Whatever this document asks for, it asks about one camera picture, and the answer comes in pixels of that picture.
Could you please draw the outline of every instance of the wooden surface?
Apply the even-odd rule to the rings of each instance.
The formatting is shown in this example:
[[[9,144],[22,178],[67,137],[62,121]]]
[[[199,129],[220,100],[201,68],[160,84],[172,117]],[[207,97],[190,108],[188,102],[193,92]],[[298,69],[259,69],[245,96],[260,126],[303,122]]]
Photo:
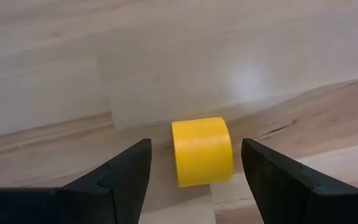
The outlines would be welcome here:
[[[227,110],[237,116],[241,109]],[[309,91],[227,126],[236,162],[230,182],[179,189],[169,124],[118,131],[110,114],[102,114],[0,136],[0,187],[64,185],[141,138],[152,138],[153,158],[140,223],[262,223],[241,167],[242,138],[358,187],[358,80]]]
[[[353,78],[358,0],[0,0],[0,135],[246,103],[239,118]]]

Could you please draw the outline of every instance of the yellow cylinder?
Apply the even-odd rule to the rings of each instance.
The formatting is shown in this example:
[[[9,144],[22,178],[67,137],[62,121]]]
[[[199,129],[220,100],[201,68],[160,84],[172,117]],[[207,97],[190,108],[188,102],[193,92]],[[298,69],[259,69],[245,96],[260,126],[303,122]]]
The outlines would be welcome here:
[[[233,174],[229,131],[222,118],[172,123],[179,187],[227,181]]]

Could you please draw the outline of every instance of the wood grain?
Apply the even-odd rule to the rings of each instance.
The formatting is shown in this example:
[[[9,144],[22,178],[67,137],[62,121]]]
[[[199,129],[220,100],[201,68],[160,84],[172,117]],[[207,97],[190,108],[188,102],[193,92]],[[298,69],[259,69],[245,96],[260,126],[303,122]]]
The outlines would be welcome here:
[[[358,78],[358,1],[155,0],[126,9],[139,20],[112,34],[99,58],[118,128]]]
[[[0,0],[0,135],[245,116],[353,78],[358,0]]]
[[[238,118],[244,107],[223,110]],[[101,114],[0,136],[0,187],[67,184],[142,138],[152,139],[153,158],[141,223],[262,223],[241,167],[242,138],[358,187],[358,80],[309,91],[227,125],[236,173],[226,183],[179,189],[169,124],[117,130],[111,115]]]

